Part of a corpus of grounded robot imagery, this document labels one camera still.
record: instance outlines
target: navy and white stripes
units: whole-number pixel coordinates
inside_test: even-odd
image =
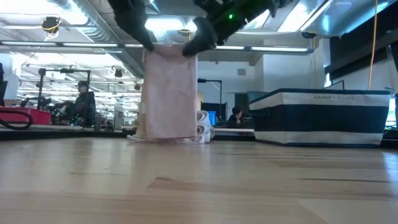
[[[280,89],[250,102],[256,139],[291,146],[377,146],[389,91]]]

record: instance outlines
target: ceiling light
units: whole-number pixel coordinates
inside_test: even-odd
[[[117,44],[97,44],[97,43],[63,43],[66,47],[118,47]]]
[[[278,32],[295,32],[303,26],[310,17],[310,12],[304,4],[298,3],[292,12],[286,17]]]
[[[64,9],[54,1],[47,0],[13,0],[2,4],[0,14],[17,14],[18,18],[61,16],[71,25],[84,25],[88,22],[85,13],[73,1],[67,1],[67,8]]]
[[[41,29],[42,26],[35,25],[4,25],[1,26],[2,29]]]
[[[142,44],[124,44],[127,48],[141,48],[143,47]]]
[[[151,31],[167,31],[184,29],[184,24],[176,18],[156,18],[148,19],[145,27]]]
[[[272,51],[272,52],[308,52],[306,48],[295,47],[251,47],[255,51]]]
[[[25,41],[2,41],[3,45],[14,46],[34,46],[34,47],[54,47],[57,46],[54,42],[25,42]]]
[[[216,50],[244,50],[242,46],[217,46]]]
[[[315,19],[317,19],[320,14],[322,14],[326,9],[328,9],[328,7],[332,4],[333,0],[329,0],[326,3],[324,3],[324,5],[300,28],[301,31],[305,30],[306,28],[308,28],[308,26],[310,26]]]
[[[188,22],[188,24],[185,25],[185,29],[192,32],[196,32],[198,30],[197,25],[193,21]]]
[[[261,28],[269,17],[269,10],[263,12],[260,16],[253,19],[250,23],[244,26],[245,29],[258,29]]]

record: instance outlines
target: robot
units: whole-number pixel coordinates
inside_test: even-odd
[[[140,42],[148,51],[154,50],[154,45],[145,23],[146,7],[142,0],[108,0],[113,8],[118,26],[131,37]],[[275,17],[279,8],[292,3],[293,0],[193,0],[193,3],[203,9],[206,17],[196,17],[193,22],[197,26],[195,37],[185,46],[183,55],[194,56],[200,52],[224,45],[228,37],[242,29],[265,10]]]

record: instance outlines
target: cloth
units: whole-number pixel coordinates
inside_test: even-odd
[[[210,124],[207,111],[197,112],[197,133],[192,138],[182,139],[147,139],[140,135],[127,135],[127,138],[137,143],[172,143],[172,144],[205,144],[215,136],[215,130]]]
[[[144,139],[196,136],[197,57],[183,45],[156,45],[146,53],[137,135]]]

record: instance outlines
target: white wall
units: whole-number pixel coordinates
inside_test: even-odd
[[[4,99],[15,100],[19,88],[22,59],[13,54],[0,54],[0,63],[4,70],[4,81],[8,82]]]
[[[238,69],[246,69],[245,76],[238,76]],[[198,62],[198,78],[213,80],[245,81],[254,79],[254,67],[249,62]]]
[[[199,62],[198,78],[223,81],[222,102],[228,103],[228,116],[235,106],[235,93],[247,91],[273,91],[279,88],[323,88],[324,48],[320,43],[310,55],[263,55],[256,66],[248,62]],[[238,76],[238,69],[246,69],[245,76]],[[203,92],[205,103],[219,103],[220,92],[211,83],[199,83],[198,92]]]
[[[371,90],[386,90],[386,88],[393,88],[395,90],[392,92],[396,93],[398,90],[396,78],[398,78],[398,73],[394,60],[391,57],[375,63],[373,65]],[[369,67],[362,68],[341,78],[334,79],[333,83],[341,80],[344,80],[345,88],[347,90],[367,90]]]

